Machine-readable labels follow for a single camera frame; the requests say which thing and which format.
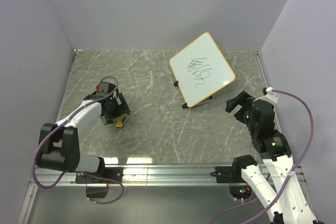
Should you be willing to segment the yellow bone-shaped eraser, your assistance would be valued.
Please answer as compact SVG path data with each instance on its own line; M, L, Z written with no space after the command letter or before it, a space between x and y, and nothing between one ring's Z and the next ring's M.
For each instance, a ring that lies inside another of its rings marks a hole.
M115 127L118 128L118 129L121 129L124 127L124 120L126 118L126 115L122 115L120 117L117 118L117 121L115 123Z

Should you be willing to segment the yellow-framed whiteboard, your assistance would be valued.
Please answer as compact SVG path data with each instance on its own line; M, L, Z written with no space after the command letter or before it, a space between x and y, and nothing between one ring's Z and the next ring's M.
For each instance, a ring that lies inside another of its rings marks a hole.
M184 99L182 108L212 100L213 94L235 81L236 75L210 33L205 32L169 60Z

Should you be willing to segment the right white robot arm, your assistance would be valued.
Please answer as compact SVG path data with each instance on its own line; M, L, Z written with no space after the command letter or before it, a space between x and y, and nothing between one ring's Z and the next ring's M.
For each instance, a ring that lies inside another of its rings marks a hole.
M294 162L286 137L275 128L275 105L279 91L265 88L263 96L254 98L242 91L226 102L230 113L238 105L236 120L244 123L250 134L253 147L268 169L272 184L262 174L256 161L250 156L240 156L232 163L232 177L246 182L263 210L246 220L251 223L267 214L271 223L319 223L310 209L296 175L299 162Z

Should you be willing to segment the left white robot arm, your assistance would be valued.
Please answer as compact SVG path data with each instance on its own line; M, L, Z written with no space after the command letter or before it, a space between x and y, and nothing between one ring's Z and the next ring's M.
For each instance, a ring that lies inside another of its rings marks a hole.
M114 120L130 114L129 106L123 94L117 92L102 101L96 102L97 92L85 97L80 106L64 119L46 123L40 130L40 149L35 164L44 169L65 173L88 172L94 183L106 178L106 169L101 157L80 153L79 137L84 129L95 119L102 124L112 124Z

